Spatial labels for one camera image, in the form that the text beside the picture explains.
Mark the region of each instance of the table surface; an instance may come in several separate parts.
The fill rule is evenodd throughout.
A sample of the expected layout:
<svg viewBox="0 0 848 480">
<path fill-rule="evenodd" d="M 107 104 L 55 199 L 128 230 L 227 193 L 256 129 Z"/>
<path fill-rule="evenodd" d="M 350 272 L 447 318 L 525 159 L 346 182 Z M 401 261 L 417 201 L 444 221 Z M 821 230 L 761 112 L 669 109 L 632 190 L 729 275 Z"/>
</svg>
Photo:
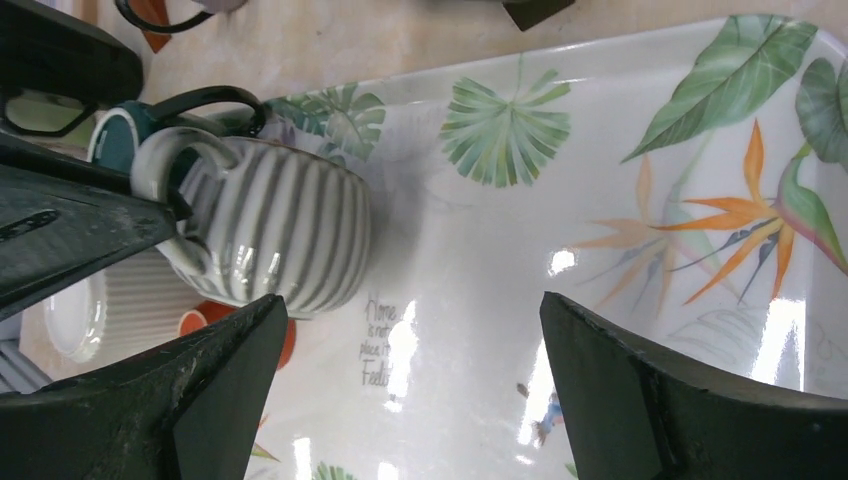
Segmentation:
<svg viewBox="0 0 848 480">
<path fill-rule="evenodd" d="M 98 25 L 142 56 L 142 100 L 151 102 L 214 84 L 278 97 L 743 13 L 807 20 L 848 43 L 846 0 L 577 0 L 526 32 L 500 4 L 483 0 L 250 0 L 175 35 L 153 55 L 112 0 L 98 1 Z M 167 5 L 172 22 L 199 9 L 187 0 Z M 41 311 L 36 306 L 24 316 L 24 354 L 53 379 L 100 366 L 63 359 L 50 344 Z"/>
</svg>

